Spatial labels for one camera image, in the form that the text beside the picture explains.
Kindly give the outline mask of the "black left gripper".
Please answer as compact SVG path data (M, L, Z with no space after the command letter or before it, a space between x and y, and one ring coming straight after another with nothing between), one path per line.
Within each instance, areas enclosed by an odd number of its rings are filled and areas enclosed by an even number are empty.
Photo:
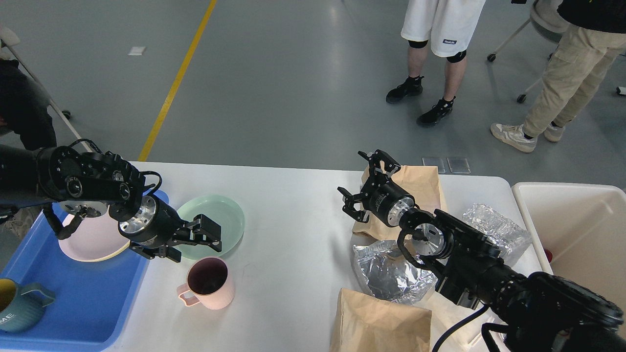
M179 243L208 246L222 252L222 228L218 223L204 214L185 222L175 209L155 195L143 196L138 212L118 223L118 232L130 241L132 252L146 259L166 258L175 263L181 262L181 252L166 243L179 228Z

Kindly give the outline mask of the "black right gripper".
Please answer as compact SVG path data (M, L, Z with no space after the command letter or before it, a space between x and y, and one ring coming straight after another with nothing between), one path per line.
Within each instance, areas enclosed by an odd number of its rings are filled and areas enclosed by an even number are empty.
M342 211L360 223L367 223L371 212L387 227L398 227L401 218L416 208L415 198L392 180L401 164L382 150L358 151L358 155L368 162L367 180L358 194L337 188L343 197Z

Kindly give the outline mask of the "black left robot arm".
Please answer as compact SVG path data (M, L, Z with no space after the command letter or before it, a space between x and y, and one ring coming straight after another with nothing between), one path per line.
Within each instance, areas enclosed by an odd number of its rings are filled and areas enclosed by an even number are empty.
M157 196L162 185L147 184L152 170L138 170L112 152L77 152L72 145L34 151L1 147L1 218L42 206L57 239L68 239L84 218L100 216L104 205L133 252L147 259L181 261L179 245L222 251L221 226L203 214L190 222Z

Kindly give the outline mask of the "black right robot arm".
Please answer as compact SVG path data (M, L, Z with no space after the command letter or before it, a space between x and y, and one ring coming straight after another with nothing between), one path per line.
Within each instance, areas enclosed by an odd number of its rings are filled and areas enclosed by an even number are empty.
M511 352L623 352L619 336L624 313L615 303L568 279L543 271L525 276L506 265L483 232L441 209L428 212L393 181L401 165L388 153L358 154L367 161L360 192L338 187L343 212L365 223L370 215L398 227L396 244L404 259L436 276L435 290L474 314L449 328L436 341L437 352L454 332L492 310L503 324L484 323L483 341L499 347L492 333L504 334Z

